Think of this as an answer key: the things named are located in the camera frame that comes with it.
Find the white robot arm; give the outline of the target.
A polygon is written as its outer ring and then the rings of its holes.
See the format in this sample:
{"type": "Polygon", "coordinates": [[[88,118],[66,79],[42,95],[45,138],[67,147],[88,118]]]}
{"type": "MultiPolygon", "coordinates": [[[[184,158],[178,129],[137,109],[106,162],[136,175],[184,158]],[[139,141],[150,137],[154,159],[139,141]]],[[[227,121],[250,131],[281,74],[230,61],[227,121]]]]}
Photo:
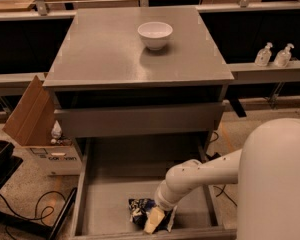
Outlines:
{"type": "Polygon", "coordinates": [[[236,240],[300,240],[300,119],[257,127],[243,147],[212,161],[191,159],[168,170],[144,231],[203,185],[237,184],[236,240]]]}

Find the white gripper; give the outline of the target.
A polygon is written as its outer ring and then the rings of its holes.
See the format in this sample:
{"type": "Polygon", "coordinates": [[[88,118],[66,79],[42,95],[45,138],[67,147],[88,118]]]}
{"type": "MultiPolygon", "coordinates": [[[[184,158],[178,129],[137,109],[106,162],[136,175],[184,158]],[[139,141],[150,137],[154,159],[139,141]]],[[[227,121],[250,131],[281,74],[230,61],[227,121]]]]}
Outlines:
{"type": "Polygon", "coordinates": [[[172,210],[179,202],[178,195],[171,191],[165,180],[163,180],[155,191],[153,207],[145,223],[144,231],[152,234],[165,217],[164,211],[172,210]]]}

